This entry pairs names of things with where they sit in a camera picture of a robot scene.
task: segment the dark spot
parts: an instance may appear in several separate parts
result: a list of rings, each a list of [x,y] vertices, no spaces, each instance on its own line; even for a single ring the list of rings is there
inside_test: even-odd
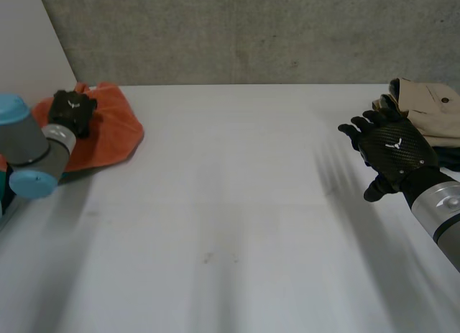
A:
[[[203,259],[203,263],[204,264],[207,264],[211,261],[211,258],[213,257],[213,253],[212,252],[207,252],[205,255],[204,255],[204,259]]]

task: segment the carbon fiber hand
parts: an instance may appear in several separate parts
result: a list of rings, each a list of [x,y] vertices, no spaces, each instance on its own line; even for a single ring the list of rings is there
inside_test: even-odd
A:
[[[366,111],[363,116],[366,119],[351,119],[361,132],[350,124],[341,124],[339,131],[350,137],[353,148],[379,173],[364,193],[367,201],[397,193],[414,170],[439,168],[433,148],[408,119],[390,109]]]

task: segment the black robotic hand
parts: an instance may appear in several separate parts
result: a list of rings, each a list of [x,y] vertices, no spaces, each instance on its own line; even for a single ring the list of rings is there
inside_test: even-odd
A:
[[[76,137],[88,137],[89,122],[97,105],[95,99],[84,93],[58,91],[48,112],[48,122],[67,127]]]
[[[351,119],[361,132],[350,124],[341,124],[339,131],[350,137],[365,163],[379,173],[364,192],[366,201],[378,201],[387,193],[401,191],[408,176],[420,173],[417,170],[421,168],[439,172],[433,148],[408,119],[391,109],[366,111],[363,116],[366,119]]]

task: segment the white wall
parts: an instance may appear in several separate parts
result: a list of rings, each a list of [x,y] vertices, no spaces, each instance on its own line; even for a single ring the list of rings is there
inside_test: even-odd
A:
[[[42,1],[0,0],[0,92],[34,105],[75,82]]]

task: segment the beige fabric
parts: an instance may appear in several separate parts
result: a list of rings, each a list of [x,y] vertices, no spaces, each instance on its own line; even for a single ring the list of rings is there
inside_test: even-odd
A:
[[[400,78],[398,106],[431,146],[460,147],[460,96],[452,88]]]

